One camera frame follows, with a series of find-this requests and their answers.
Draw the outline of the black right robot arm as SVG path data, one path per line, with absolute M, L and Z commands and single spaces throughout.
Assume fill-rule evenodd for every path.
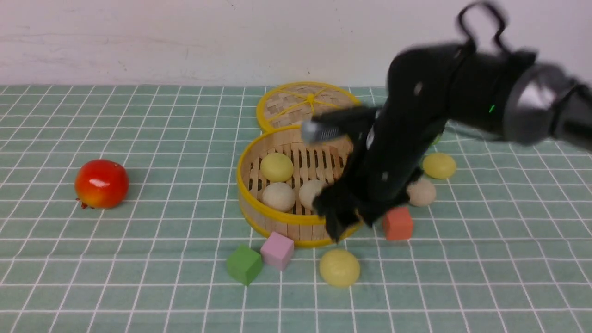
M 496 141 L 533 146 L 552 138 L 591 150 L 591 89 L 530 51 L 415 47 L 391 62 L 387 91 L 381 106 L 337 108 L 302 124 L 309 144 L 341 136 L 353 143 L 342 175 L 313 200 L 334 242 L 409 202 L 423 154 L 450 120 Z

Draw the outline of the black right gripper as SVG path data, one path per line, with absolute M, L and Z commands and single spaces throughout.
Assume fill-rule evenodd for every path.
M 422 175 L 420 160 L 445 124 L 442 115 L 381 109 L 367 137 L 353 143 L 340 183 L 327 185 L 313 199 L 334 243 L 354 225 L 373 228 L 408 202 L 407 186 Z

